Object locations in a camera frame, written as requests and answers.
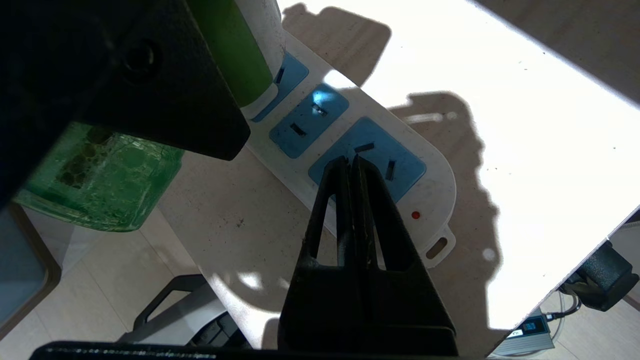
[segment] socket hole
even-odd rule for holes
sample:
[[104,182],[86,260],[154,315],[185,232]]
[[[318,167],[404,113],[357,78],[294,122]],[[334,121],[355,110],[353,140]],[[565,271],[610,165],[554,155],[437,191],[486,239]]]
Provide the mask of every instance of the socket hole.
[[360,145],[360,146],[356,146],[353,148],[353,150],[358,153],[358,152],[363,152],[363,151],[367,151],[367,150],[371,150],[374,148],[374,144],[372,142],[370,143],[366,143],[364,145]]
[[445,246],[447,246],[447,238],[439,238],[429,251],[427,251],[427,259],[431,260],[435,258]]
[[280,71],[278,71],[278,74],[276,75],[276,84],[279,84],[282,81],[282,74],[284,74],[284,68],[281,67]]
[[291,129],[293,129],[293,131],[295,131],[296,134],[298,134],[298,136],[300,136],[301,138],[307,135],[307,133],[304,130],[300,129],[300,126],[296,125],[295,122],[291,124]]
[[313,110],[316,110],[316,111],[317,111],[320,115],[322,115],[322,116],[326,116],[326,114],[327,114],[326,110],[325,110],[325,109],[322,109],[322,108],[320,107],[320,105],[318,105],[318,104],[316,104],[316,103],[314,103],[314,104],[311,106],[311,108],[312,108]]
[[385,179],[389,181],[393,181],[395,171],[396,171],[396,161],[389,160],[389,164],[387,165],[387,173],[385,174]]

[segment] tiled floor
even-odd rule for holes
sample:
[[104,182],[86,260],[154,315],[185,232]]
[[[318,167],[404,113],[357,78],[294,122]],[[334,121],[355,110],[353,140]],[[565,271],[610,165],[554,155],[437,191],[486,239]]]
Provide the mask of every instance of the tiled floor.
[[[28,359],[36,347],[54,340],[114,341],[131,330],[136,315],[172,277],[197,272],[155,210],[139,231],[105,236],[68,270],[58,287],[0,341],[0,360]],[[559,309],[557,295],[542,308]],[[640,312],[623,301],[606,313],[582,308],[569,316],[556,348],[536,358],[633,359],[638,352]]]

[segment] white power strip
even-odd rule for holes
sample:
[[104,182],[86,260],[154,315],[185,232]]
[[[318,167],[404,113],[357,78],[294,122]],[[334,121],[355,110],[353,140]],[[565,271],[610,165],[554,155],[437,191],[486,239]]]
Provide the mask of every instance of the white power strip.
[[[368,130],[372,129],[373,133],[389,135],[395,140],[383,135],[384,141],[380,141],[383,144],[379,145],[383,148],[376,148],[377,154],[390,149],[402,152],[403,160],[396,163],[390,158],[388,168],[377,164],[378,168],[383,177],[386,173],[387,186],[424,265],[439,264],[456,243],[447,225],[456,200],[456,183],[447,160],[433,145],[292,35],[286,33],[286,41],[287,52],[306,67],[308,74],[300,75],[298,69],[297,78],[292,82],[291,78],[284,78],[291,75],[284,67],[276,77],[276,83],[283,84],[281,90],[285,83],[295,87],[275,107],[268,106],[254,119],[257,122],[248,121],[252,132],[249,149],[311,209],[318,189],[310,176],[312,167],[315,174],[324,168],[323,161],[339,153],[340,145],[351,145],[348,139],[353,139],[354,133],[363,126],[366,131],[356,134],[358,141],[366,139]],[[294,122],[298,116],[301,125]],[[356,123],[358,127],[348,133]],[[373,149],[378,140],[380,137],[359,143],[355,151],[362,151],[360,154],[367,158],[366,151]],[[324,225],[335,235],[335,205],[331,203]],[[445,238],[446,245],[427,258],[427,251],[440,238]]]

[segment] power strip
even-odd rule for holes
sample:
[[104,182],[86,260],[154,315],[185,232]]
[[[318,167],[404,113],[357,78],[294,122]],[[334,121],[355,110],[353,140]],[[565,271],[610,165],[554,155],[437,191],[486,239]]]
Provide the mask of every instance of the power strip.
[[[327,162],[340,155],[351,160],[356,153],[373,162],[424,265],[437,265],[456,243],[447,225],[456,200],[449,163],[404,122],[285,34],[288,53],[274,80],[278,95],[249,121],[249,149],[309,209]],[[331,201],[324,225],[335,235]],[[444,247],[427,257],[442,242]]]

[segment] black plastic part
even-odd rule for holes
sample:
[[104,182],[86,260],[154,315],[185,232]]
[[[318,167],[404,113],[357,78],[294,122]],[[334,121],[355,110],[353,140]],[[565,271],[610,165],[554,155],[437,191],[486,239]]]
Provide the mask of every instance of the black plastic part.
[[605,242],[576,272],[560,286],[560,291],[575,295],[591,309],[607,311],[638,282],[632,265]]
[[638,222],[638,221],[640,221],[640,210],[633,213],[633,215],[631,215],[627,219],[627,221],[625,221],[625,224],[631,224],[632,222]]
[[0,208],[71,121],[224,160],[249,137],[184,0],[3,5]]
[[167,296],[172,291],[186,291],[192,292],[199,289],[201,286],[207,284],[207,279],[202,276],[202,274],[194,274],[194,275],[181,275],[174,277],[163,289],[156,295],[156,297],[151,300],[149,305],[147,305],[143,311],[140,312],[138,317],[136,317],[136,321],[133,323],[133,330],[137,330],[143,325],[147,323],[147,319],[149,315],[157,309],[162,301],[166,299]]
[[[165,0],[129,33],[120,71],[84,115],[98,124],[213,158],[232,160],[250,130],[185,1]],[[131,58],[152,53],[154,61]]]
[[[324,266],[316,257],[332,195],[337,266]],[[386,270],[378,268],[374,231]],[[380,171],[359,156],[351,167],[344,157],[327,164],[280,316],[278,348],[455,356],[454,337]]]
[[251,347],[229,313],[220,315],[200,329],[189,344],[230,348]]
[[436,360],[440,356],[374,356],[367,354],[311,354],[283,350],[228,347],[176,347],[168,345],[57,341],[35,350],[31,360]]

